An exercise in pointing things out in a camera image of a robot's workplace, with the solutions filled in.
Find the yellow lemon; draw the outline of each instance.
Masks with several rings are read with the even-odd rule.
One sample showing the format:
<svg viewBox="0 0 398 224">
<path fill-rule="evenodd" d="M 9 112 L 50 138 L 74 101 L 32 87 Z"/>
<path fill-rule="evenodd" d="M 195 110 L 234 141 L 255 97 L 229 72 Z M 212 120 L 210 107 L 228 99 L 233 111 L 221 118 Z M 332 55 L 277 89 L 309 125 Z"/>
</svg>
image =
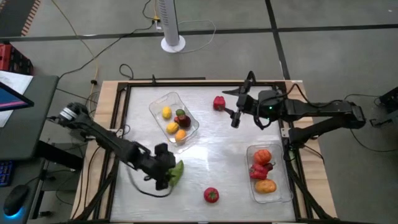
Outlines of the yellow lemon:
<svg viewBox="0 0 398 224">
<path fill-rule="evenodd" d="M 177 133 L 175 134 L 175 140 L 181 141 L 186 136 L 187 136 L 187 132 L 185 132 L 184 130 L 181 129 L 181 130 L 177 131 Z"/>
<path fill-rule="evenodd" d="M 174 134 L 176 131 L 178 131 L 178 124 L 176 122 L 171 122 L 170 124 L 167 125 L 166 127 L 167 133 Z"/>
<path fill-rule="evenodd" d="M 162 117 L 164 119 L 170 119 L 172 117 L 172 109 L 168 106 L 163 107 L 162 109 Z"/>
</svg>

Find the lemon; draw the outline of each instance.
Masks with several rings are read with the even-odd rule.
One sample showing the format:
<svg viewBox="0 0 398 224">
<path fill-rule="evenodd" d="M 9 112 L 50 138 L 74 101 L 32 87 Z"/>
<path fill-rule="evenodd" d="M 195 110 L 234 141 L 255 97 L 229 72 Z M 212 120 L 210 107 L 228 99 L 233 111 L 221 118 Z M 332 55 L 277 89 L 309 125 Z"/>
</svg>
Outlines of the lemon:
<svg viewBox="0 0 398 224">
<path fill-rule="evenodd" d="M 172 117 L 172 109 L 169 106 L 165 106 L 162 109 L 162 117 L 164 119 L 170 119 Z"/>
<path fill-rule="evenodd" d="M 171 122 L 166 127 L 166 132 L 169 134 L 174 134 L 178 131 L 178 124 L 176 122 Z"/>
</svg>

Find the white tabletop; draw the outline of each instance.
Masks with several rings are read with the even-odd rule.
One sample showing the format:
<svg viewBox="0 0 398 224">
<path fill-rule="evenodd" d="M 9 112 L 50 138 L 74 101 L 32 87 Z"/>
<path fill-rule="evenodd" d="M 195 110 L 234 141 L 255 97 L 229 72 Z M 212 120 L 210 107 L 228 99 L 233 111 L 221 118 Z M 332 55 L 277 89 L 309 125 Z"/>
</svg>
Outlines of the white tabletop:
<svg viewBox="0 0 398 224">
<path fill-rule="evenodd" d="M 142 190 L 158 195 L 168 190 L 156 191 L 153 180 L 143 181 L 145 174 L 142 171 L 127 171 L 126 166 L 120 164 L 111 221 L 294 221 L 291 201 L 260 204 L 251 195 L 246 150 L 258 144 L 281 145 L 280 131 L 277 122 L 261 131 L 254 124 L 252 116 L 247 114 L 242 115 L 238 129 L 232 128 L 229 115 L 214 111 L 212 106 L 215 96 L 222 95 L 227 107 L 236 110 L 238 98 L 221 92 L 234 88 L 237 87 L 132 87 L 126 119 L 131 131 L 126 139 L 135 140 L 151 150 L 156 144 L 167 142 L 148 106 L 171 91 L 180 95 L 200 127 L 197 134 L 184 145 L 169 144 L 169 150 L 175 153 L 177 162 L 183 160 L 185 169 L 174 191 L 166 198 L 139 193 L 132 186 L 127 172 L 132 174 Z M 269 88 L 254 86 L 250 95 L 257 98 L 261 90 Z M 283 162 L 278 166 L 277 169 L 285 168 Z M 204 201 L 203 191 L 207 187 L 218 189 L 218 202 L 209 204 Z"/>
</svg>

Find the wooden table frame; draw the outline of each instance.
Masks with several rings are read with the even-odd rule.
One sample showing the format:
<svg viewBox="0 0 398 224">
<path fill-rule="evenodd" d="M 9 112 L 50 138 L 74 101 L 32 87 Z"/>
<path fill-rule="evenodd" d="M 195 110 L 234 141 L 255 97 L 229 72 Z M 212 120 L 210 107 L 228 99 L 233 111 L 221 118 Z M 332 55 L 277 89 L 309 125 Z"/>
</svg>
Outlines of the wooden table frame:
<svg viewBox="0 0 398 224">
<path fill-rule="evenodd" d="M 243 82 L 243 80 L 159 80 L 156 82 L 157 85 L 191 85 L 192 83 L 201 83 L 204 85 L 217 85 L 217 84 L 225 84 L 225 85 L 239 85 Z M 277 83 L 278 85 L 282 84 L 285 86 L 285 89 L 290 89 L 294 83 L 298 84 L 300 88 L 303 90 L 305 94 L 305 90 L 303 87 L 302 81 L 280 81 L 280 80 L 258 80 L 258 83 Z M 99 95 L 98 104 L 95 112 L 94 121 L 98 124 L 102 125 L 105 128 L 119 128 L 122 124 L 122 121 L 127 113 L 127 106 L 124 107 L 125 100 L 128 100 L 129 93 L 126 94 L 124 87 L 127 85 L 140 85 L 140 86 L 152 86 L 153 82 L 150 80 L 140 80 L 140 81 L 105 81 L 101 87 L 101 93 Z M 293 91 L 288 95 L 290 99 L 297 99 L 304 101 L 304 98 L 298 91 L 298 89 L 293 89 Z M 302 118 L 296 122 L 293 122 L 293 125 L 298 128 L 305 128 L 313 124 L 312 118 Z M 289 124 L 285 122 L 280 122 L 281 126 L 289 127 Z M 320 153 L 320 148 L 317 140 L 309 140 L 306 145 L 310 146 L 312 149 L 318 151 Z M 91 201 L 95 193 L 97 192 L 98 186 L 101 181 L 104 179 L 107 173 L 109 173 L 110 168 L 113 164 L 113 155 L 105 153 L 105 150 L 99 150 L 93 158 L 93 162 L 90 167 L 90 180 L 87 183 L 87 172 L 88 172 L 88 161 L 90 161 L 91 157 L 95 149 L 97 148 L 96 142 L 89 142 L 85 155 L 85 166 L 83 168 L 83 181 L 79 181 L 78 189 L 80 189 L 80 185 L 83 184 L 82 194 L 80 195 L 80 191 L 76 192 L 75 202 L 73 204 L 72 214 L 75 213 L 76 208 L 78 207 L 78 202 L 80 202 L 80 206 L 77 208 L 76 216 L 78 216 L 83 211 L 83 202 L 85 194 L 87 194 L 87 204 Z M 333 199 L 331 197 L 331 192 L 329 188 L 328 179 L 325 172 L 325 167 L 323 165 L 322 159 L 319 158 L 318 155 L 301 149 L 296 154 L 296 161 L 294 163 L 294 168 L 298 172 L 299 176 L 305 179 L 305 183 L 307 185 L 307 189 L 311 192 L 313 197 L 317 200 L 317 202 L 323 207 L 323 209 L 331 216 L 336 217 L 335 206 L 333 203 Z M 111 207 L 113 201 L 113 195 L 109 194 L 109 189 L 103 195 L 101 205 L 92 213 L 95 219 L 109 219 L 110 212 L 107 210 L 107 207 Z M 292 187 L 292 191 L 294 192 L 294 204 L 296 205 L 295 213 L 296 218 L 311 218 L 312 211 L 308 209 L 308 205 L 305 202 L 301 191 L 295 187 Z"/>
</svg>

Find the orange tomato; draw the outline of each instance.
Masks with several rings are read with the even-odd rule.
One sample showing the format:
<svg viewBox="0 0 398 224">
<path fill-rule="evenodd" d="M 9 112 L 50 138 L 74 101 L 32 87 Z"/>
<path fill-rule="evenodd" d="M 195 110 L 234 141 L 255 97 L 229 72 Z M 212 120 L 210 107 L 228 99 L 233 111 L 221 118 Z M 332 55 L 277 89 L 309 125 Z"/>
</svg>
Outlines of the orange tomato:
<svg viewBox="0 0 398 224">
<path fill-rule="evenodd" d="M 267 149 L 260 149 L 254 153 L 254 162 L 256 164 L 265 165 L 271 161 L 271 153 Z"/>
</svg>

